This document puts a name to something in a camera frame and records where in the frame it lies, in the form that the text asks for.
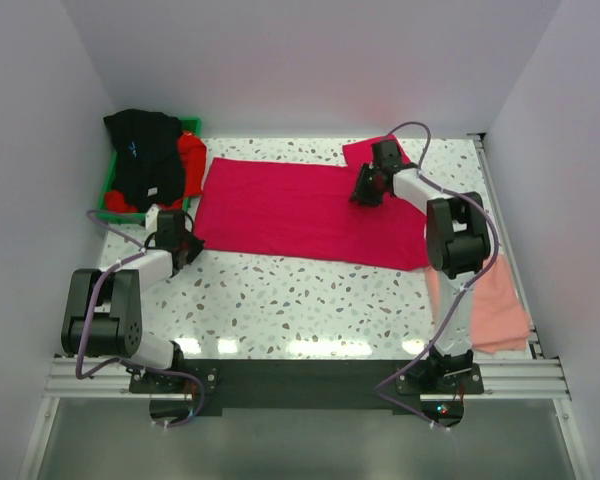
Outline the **magenta t shirt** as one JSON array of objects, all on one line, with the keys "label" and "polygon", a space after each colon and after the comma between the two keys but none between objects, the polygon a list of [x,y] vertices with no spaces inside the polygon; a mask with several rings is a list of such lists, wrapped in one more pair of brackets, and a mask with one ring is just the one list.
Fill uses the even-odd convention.
[{"label": "magenta t shirt", "polygon": [[195,235],[210,250],[402,271],[428,267],[423,213],[391,196],[378,207],[350,200],[372,143],[344,146],[342,166],[214,158]]}]

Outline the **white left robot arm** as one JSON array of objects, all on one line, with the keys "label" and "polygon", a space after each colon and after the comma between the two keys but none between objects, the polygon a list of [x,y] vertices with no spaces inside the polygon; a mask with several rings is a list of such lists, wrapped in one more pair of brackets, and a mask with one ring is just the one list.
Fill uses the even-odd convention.
[{"label": "white left robot arm", "polygon": [[143,329],[142,294],[177,275],[204,250],[194,221],[183,210],[157,210],[145,222],[143,242],[108,226],[138,247],[106,269],[73,272],[66,301],[61,345],[76,358],[75,375],[86,379],[112,363],[152,371],[165,392],[180,390],[187,380],[180,346]]}]

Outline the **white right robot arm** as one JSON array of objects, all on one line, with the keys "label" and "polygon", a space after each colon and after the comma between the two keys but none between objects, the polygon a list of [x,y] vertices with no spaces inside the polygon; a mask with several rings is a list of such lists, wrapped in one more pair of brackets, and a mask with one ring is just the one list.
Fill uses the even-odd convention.
[{"label": "white right robot arm", "polygon": [[491,242],[497,229],[476,192],[458,193],[436,184],[407,162],[395,139],[371,143],[372,160],[363,164],[351,200],[378,206],[390,194],[419,209],[426,217],[425,243],[437,273],[438,309],[430,345],[413,368],[426,372],[428,386],[449,392],[471,370],[471,313],[474,285],[495,262]]}]

